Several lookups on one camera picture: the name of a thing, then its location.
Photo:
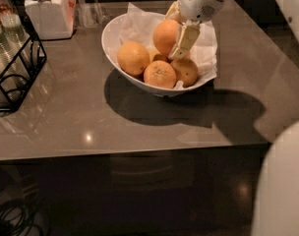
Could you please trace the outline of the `white rounded gripper body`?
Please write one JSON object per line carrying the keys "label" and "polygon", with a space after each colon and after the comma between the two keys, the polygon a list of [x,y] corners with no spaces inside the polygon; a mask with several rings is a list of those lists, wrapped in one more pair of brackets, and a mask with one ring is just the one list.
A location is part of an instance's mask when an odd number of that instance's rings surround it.
{"label": "white rounded gripper body", "polygon": [[222,7],[223,2],[217,0],[178,0],[180,16],[199,24],[210,21]]}

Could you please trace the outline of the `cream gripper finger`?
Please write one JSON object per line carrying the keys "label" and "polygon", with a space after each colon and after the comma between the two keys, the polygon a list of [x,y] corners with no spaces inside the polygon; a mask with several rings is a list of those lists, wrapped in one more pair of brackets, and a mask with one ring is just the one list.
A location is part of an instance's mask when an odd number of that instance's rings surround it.
{"label": "cream gripper finger", "polygon": [[185,22],[185,19],[182,17],[179,9],[179,3],[174,1],[169,7],[167,13],[165,14],[166,20],[174,20],[180,24]]}
{"label": "cream gripper finger", "polygon": [[200,25],[192,21],[179,24],[176,31],[176,42],[168,57],[170,59],[183,58],[193,47],[200,35]]}

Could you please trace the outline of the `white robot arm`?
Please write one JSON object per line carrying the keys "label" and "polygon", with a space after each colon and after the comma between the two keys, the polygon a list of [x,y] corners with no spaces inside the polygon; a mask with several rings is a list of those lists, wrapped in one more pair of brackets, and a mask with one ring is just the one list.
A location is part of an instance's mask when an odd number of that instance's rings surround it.
{"label": "white robot arm", "polygon": [[[169,56],[180,58],[193,47],[200,24],[210,21],[224,0],[177,0],[166,17],[181,24]],[[299,43],[299,0],[275,0]],[[272,114],[266,125],[279,132],[267,153],[257,187],[251,236],[299,236],[299,77],[280,69],[273,87]]]}

